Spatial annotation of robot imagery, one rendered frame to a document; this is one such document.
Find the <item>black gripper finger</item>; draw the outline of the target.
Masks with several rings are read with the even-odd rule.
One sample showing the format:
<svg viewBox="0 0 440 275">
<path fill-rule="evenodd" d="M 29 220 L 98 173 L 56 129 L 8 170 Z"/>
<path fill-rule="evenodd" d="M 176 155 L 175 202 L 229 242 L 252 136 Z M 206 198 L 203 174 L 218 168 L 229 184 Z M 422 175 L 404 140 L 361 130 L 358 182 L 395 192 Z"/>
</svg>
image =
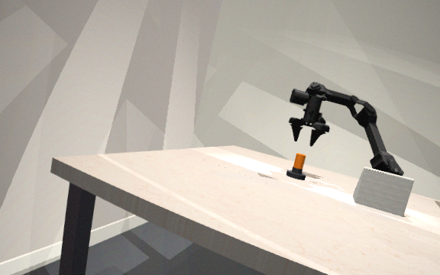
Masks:
<svg viewBox="0 0 440 275">
<path fill-rule="evenodd" d="M 311 137 L 310 137 L 310 142 L 309 142 L 309 146 L 312 147 L 313 144 L 317 141 L 317 139 L 318 139 L 322 134 L 325 134 L 325 132 L 317 131 L 317 130 L 312 129 L 312 131 L 311 131 Z"/>
<path fill-rule="evenodd" d="M 293 130 L 293 137 L 294 137 L 294 141 L 298 140 L 299 137 L 299 133 L 300 131 L 303 129 L 303 127 L 297 126 L 297 125 L 292 125 L 290 124 Z"/>
</svg>

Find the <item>orange knob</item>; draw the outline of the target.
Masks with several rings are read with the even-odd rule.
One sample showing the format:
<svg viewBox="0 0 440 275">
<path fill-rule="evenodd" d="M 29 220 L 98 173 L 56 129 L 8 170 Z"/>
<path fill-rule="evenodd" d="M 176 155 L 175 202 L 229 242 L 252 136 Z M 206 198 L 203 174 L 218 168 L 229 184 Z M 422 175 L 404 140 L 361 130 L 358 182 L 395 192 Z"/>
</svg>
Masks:
<svg viewBox="0 0 440 275">
<path fill-rule="evenodd" d="M 306 155 L 296 154 L 296 159 L 293 167 L 296 169 L 303 169 L 305 160 L 306 160 Z"/>
</svg>

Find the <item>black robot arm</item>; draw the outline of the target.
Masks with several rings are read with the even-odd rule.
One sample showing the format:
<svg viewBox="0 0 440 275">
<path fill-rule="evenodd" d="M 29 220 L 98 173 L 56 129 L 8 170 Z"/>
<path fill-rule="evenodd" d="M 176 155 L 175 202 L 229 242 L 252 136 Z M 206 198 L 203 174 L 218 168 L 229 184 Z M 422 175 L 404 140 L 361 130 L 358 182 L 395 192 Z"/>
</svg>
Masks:
<svg viewBox="0 0 440 275">
<path fill-rule="evenodd" d="M 318 110 L 321 108 L 322 101 L 345 105 L 350 109 L 351 115 L 358 124 L 364 127 L 374 154 L 374 158 L 370 160 L 373 169 L 400 176 L 404 174 L 393 155 L 387 152 L 377 128 L 377 113 L 368 102 L 362 101 L 354 95 L 331 91 L 317 82 L 312 82 L 305 92 L 293 89 L 290 97 L 290 102 L 294 104 L 304 106 L 307 103 L 306 107 Z M 359 113 L 354 108 L 356 103 L 364 106 Z"/>
</svg>

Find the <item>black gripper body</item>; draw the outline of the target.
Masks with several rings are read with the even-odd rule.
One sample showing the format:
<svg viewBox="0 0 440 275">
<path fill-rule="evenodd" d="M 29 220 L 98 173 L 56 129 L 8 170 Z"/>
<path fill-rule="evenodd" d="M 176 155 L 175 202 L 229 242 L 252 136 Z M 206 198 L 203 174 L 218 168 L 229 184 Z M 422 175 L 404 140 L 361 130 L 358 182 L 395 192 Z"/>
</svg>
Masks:
<svg viewBox="0 0 440 275">
<path fill-rule="evenodd" d="M 299 118 L 291 117 L 289 119 L 289 123 L 292 123 L 292 125 L 297 125 L 297 126 L 306 125 L 316 129 L 317 131 L 329 132 L 330 129 L 329 125 L 325 125 L 323 123 L 317 122 L 318 115 L 321 115 L 321 113 L 319 113 L 320 110 L 306 107 L 306 109 L 303 109 L 303 111 L 305 111 L 303 118 L 299 119 Z"/>
</svg>

